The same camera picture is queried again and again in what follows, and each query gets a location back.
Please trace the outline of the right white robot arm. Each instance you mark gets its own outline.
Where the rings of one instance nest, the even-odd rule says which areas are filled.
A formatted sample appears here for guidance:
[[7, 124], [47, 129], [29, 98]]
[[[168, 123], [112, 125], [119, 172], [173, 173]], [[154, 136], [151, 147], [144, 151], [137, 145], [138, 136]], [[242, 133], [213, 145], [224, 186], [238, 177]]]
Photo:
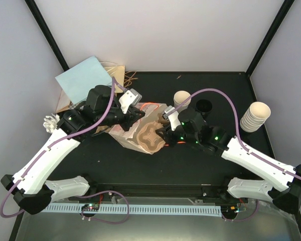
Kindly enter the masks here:
[[260, 177], [245, 180], [234, 177], [218, 189], [219, 199], [230, 202], [234, 198], [252, 198], [270, 202], [290, 214], [297, 214], [301, 206], [301, 165], [293, 167], [279, 162], [232, 137], [220, 127], [210, 127], [199, 112], [187, 108], [177, 112], [172, 106], [162, 113], [168, 124], [157, 129], [167, 145], [189, 144], [205, 154], [219, 156], [244, 167]]

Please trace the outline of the cream bear paper bag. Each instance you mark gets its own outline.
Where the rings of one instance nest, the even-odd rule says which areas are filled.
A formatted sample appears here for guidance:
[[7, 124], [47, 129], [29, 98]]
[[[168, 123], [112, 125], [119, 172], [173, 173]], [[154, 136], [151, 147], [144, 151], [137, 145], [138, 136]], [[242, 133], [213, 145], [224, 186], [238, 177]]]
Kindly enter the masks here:
[[160, 120], [160, 115], [168, 106], [164, 103], [146, 102], [139, 103], [136, 107], [145, 112], [143, 118], [136, 121], [127, 132], [120, 125], [114, 125], [108, 133], [124, 148], [150, 154], [137, 143], [136, 134], [147, 123], [159, 122], [164, 126], [164, 121]]

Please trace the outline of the brown kraft paper bag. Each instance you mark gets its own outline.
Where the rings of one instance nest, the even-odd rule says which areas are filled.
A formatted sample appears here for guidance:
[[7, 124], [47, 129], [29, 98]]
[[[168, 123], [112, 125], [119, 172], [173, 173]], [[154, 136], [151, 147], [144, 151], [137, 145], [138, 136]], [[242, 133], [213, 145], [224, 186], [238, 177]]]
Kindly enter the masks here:
[[[110, 77], [115, 77], [116, 81], [121, 85], [124, 86], [124, 76], [125, 76], [125, 66], [124, 65], [110, 65], [105, 66], [104, 69], [110, 75]], [[70, 98], [66, 95], [66, 93], [62, 90], [59, 101], [56, 108], [56, 113], [73, 109], [79, 103], [73, 103]]]

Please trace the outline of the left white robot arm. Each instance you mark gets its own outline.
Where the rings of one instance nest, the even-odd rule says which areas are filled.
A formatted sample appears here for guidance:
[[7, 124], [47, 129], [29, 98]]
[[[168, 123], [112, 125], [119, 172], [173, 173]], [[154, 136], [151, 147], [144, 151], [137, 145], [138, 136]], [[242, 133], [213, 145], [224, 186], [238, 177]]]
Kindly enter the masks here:
[[94, 87], [85, 101], [60, 114], [57, 127], [45, 145], [23, 169], [14, 175], [4, 175], [2, 185], [29, 214], [37, 214], [51, 202], [73, 196], [93, 200], [98, 189], [87, 175], [59, 181], [49, 181], [48, 177], [70, 152], [96, 132], [98, 126], [120, 125], [124, 131], [129, 131], [145, 115], [136, 107], [140, 100], [141, 94], [134, 89], [125, 90], [121, 97], [116, 97], [114, 88]]

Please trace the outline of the white plastic cutlery bunch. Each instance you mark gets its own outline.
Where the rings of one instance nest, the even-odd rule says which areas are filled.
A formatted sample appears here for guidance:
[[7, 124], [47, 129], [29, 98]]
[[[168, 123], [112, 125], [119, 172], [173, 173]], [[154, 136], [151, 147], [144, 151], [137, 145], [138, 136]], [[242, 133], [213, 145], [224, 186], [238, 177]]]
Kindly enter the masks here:
[[57, 128], [57, 123], [60, 120], [58, 114], [47, 115], [44, 117], [43, 127], [46, 129], [46, 132], [52, 134], [53, 131]]

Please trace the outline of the cardboard cup carrier tray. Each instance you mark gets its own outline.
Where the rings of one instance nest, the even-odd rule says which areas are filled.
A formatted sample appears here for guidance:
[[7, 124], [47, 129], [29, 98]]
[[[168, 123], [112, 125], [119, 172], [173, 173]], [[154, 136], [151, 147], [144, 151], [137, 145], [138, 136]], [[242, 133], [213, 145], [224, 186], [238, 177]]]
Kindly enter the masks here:
[[162, 127], [159, 122], [145, 124], [136, 134], [137, 143], [150, 154], [158, 152], [165, 145], [163, 138], [156, 133]]

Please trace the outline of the light blue paper bag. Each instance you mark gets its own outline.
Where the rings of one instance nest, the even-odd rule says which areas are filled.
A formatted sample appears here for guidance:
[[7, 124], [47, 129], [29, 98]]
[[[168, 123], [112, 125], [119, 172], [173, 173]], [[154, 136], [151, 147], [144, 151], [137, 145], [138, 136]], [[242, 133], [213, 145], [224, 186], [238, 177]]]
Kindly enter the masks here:
[[87, 98], [97, 85], [110, 86], [112, 78], [95, 56], [89, 57], [55, 77], [73, 104]]

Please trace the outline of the stack of white cups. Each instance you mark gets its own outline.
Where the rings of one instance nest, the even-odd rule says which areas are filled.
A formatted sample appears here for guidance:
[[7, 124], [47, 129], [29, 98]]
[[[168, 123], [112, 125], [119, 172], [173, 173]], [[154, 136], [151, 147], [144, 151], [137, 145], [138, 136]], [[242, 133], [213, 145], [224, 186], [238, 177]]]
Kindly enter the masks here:
[[263, 102], [256, 101], [250, 105], [240, 120], [241, 128], [252, 133], [257, 131], [270, 117], [271, 110], [269, 106]]

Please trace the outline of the black paper coffee cup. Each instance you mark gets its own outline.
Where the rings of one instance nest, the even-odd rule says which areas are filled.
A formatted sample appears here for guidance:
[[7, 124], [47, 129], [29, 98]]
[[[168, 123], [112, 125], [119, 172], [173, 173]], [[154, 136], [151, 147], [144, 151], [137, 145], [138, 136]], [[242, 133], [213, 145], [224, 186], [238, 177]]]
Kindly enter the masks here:
[[209, 115], [212, 108], [212, 103], [209, 100], [200, 99], [196, 102], [196, 111], [199, 112], [203, 118]]

